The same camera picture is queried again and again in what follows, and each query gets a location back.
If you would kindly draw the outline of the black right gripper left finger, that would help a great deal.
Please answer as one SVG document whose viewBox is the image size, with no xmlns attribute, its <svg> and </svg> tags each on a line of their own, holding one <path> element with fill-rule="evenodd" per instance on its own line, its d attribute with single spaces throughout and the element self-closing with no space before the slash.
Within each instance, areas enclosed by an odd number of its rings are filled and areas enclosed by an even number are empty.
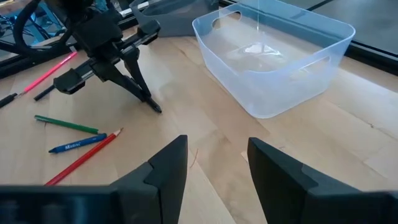
<svg viewBox="0 0 398 224">
<path fill-rule="evenodd" d="M 111 224 L 178 224 L 187 179 L 188 136 L 179 135 L 110 184 Z"/>
</svg>

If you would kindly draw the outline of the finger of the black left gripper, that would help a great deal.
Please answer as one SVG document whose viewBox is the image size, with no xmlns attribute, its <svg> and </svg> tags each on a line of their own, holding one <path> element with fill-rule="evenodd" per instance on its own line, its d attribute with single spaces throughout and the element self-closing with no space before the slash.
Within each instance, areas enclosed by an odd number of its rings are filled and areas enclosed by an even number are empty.
<svg viewBox="0 0 398 224">
<path fill-rule="evenodd" d="M 131 87 L 129 90 L 132 94 L 139 98 L 142 102 L 147 103 L 155 112 L 161 113 L 161 107 L 152 99 L 151 92 L 142 76 L 139 68 L 139 49 L 137 47 L 128 47 L 124 50 L 122 60 L 124 66 L 130 74 Z"/>
<path fill-rule="evenodd" d="M 111 81 L 132 93 L 141 101 L 145 101 L 144 92 L 131 78 L 123 75 L 111 62 L 92 62 L 93 73 L 102 81 Z"/>
</svg>

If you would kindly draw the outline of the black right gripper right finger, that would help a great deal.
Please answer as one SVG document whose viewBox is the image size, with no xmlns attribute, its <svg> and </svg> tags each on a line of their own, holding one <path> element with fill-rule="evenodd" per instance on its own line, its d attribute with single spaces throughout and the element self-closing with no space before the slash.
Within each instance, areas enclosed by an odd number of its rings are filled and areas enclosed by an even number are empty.
<svg viewBox="0 0 398 224">
<path fill-rule="evenodd" d="M 268 224 L 327 224 L 336 221 L 322 196 L 358 190 L 274 148 L 259 138 L 248 139 L 248 159 Z"/>
</svg>

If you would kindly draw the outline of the red pencil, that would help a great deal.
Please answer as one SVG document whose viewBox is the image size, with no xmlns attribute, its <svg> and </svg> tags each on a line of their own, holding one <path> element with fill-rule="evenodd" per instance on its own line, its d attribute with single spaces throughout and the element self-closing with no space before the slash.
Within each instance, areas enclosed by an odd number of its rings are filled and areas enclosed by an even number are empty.
<svg viewBox="0 0 398 224">
<path fill-rule="evenodd" d="M 88 152 L 86 152 L 84 155 L 79 157 L 76 161 L 71 163 L 67 168 L 62 170 L 59 174 L 57 174 L 55 177 L 50 179 L 45 185 L 56 185 L 60 181 L 62 181 L 65 177 L 67 177 L 69 174 L 71 174 L 73 171 L 75 171 L 77 168 L 79 168 L 82 164 L 84 164 L 87 160 L 89 160 L 91 157 L 93 157 L 97 152 L 102 150 L 102 148 L 106 147 L 109 143 L 111 143 L 113 140 L 115 140 L 120 133 L 123 131 L 124 128 L 121 128 L 112 134 L 110 134 L 108 137 L 106 137 L 104 140 L 102 140 L 100 143 L 98 143 L 95 147 L 90 149 Z"/>
</svg>

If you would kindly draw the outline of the thin brown strand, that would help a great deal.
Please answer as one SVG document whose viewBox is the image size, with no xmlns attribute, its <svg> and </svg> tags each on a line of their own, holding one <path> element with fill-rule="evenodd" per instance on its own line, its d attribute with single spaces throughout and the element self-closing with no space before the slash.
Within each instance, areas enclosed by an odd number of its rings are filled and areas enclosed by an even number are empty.
<svg viewBox="0 0 398 224">
<path fill-rule="evenodd" d="M 196 151 L 195 151 L 195 155 L 194 155 L 192 163 L 190 164 L 190 167 L 189 167 L 190 169 L 195 165 L 195 163 L 197 161 L 198 151 L 199 151 L 199 148 L 197 148 Z"/>
</svg>

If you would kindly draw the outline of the pink pen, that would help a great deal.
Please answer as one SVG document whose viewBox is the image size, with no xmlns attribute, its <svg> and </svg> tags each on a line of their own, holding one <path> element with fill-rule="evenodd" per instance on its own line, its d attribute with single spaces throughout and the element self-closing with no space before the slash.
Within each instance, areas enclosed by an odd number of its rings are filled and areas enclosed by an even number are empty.
<svg viewBox="0 0 398 224">
<path fill-rule="evenodd" d="M 18 96 L 22 96 L 26 94 L 27 92 L 31 91 L 33 88 L 35 88 L 38 84 L 42 83 L 45 79 L 47 79 L 49 76 L 51 76 L 53 73 L 55 73 L 58 69 L 60 69 L 62 66 L 64 66 L 68 61 L 70 61 L 73 57 L 77 55 L 77 51 L 73 51 L 71 54 L 69 54 L 67 57 L 65 57 L 61 62 L 53 66 L 50 70 L 45 72 L 42 76 L 34 80 L 31 84 L 27 85 L 23 91 L 18 94 Z"/>
</svg>

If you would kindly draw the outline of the grey pen far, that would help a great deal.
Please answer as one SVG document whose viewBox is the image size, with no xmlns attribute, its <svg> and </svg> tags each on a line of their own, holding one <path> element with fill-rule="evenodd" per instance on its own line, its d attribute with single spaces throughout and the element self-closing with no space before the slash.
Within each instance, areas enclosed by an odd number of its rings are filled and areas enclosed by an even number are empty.
<svg viewBox="0 0 398 224">
<path fill-rule="evenodd" d="M 70 128 L 70 129 L 75 129 L 78 131 L 83 131 L 86 133 L 91 133 L 91 134 L 98 134 L 99 130 L 96 128 L 91 128 L 88 126 L 84 126 L 84 125 L 80 125 L 80 124 L 75 124 L 75 123 L 70 123 L 70 122 L 66 122 L 66 121 L 62 121 L 62 120 L 58 120 L 58 119 L 53 119 L 53 118 L 48 118 L 45 116 L 40 116 L 40 115 L 35 115 L 34 118 L 38 121 L 43 121 L 46 123 L 50 123 L 50 124 L 54 124 L 54 125 L 58 125 L 58 126 L 63 126 L 65 128 Z"/>
</svg>

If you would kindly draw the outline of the black pen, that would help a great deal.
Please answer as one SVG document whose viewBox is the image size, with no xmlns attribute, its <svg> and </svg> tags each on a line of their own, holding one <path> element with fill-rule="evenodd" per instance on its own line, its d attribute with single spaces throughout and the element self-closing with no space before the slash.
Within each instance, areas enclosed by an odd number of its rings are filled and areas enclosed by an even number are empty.
<svg viewBox="0 0 398 224">
<path fill-rule="evenodd" d="M 41 100 L 43 97 L 45 97 L 46 95 L 48 95 L 52 90 L 55 89 L 54 85 L 49 86 L 48 88 L 46 88 L 43 92 L 39 93 L 37 96 L 34 97 L 35 101 L 39 101 Z"/>
<path fill-rule="evenodd" d="M 10 94 L 10 95 L 6 96 L 5 98 L 1 99 L 0 100 L 0 108 L 2 108 L 3 106 L 6 106 L 10 102 L 12 102 L 17 95 L 18 95 L 17 93 L 13 93 L 13 94 Z"/>
</svg>

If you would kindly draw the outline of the blue crayon with white print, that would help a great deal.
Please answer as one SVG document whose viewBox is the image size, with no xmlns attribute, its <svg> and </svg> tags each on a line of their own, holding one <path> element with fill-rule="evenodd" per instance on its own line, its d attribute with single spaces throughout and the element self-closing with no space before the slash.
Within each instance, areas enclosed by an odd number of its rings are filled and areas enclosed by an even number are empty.
<svg viewBox="0 0 398 224">
<path fill-rule="evenodd" d="M 81 139 L 79 141 L 75 141 L 75 142 L 71 142 L 71 143 L 68 143 L 68 144 L 61 145 L 61 146 L 57 146 L 57 147 L 49 150 L 49 153 L 56 153 L 57 154 L 57 153 L 69 151 L 69 150 L 72 150 L 72 149 L 75 149 L 75 148 L 78 148 L 78 147 L 83 147 L 83 146 L 86 146 L 86 145 L 89 145 L 89 144 L 100 142 L 100 141 L 106 139 L 107 136 L 108 135 L 106 133 L 102 133 L 102 134 L 98 134 L 96 136 L 92 136 L 90 138 Z"/>
</svg>

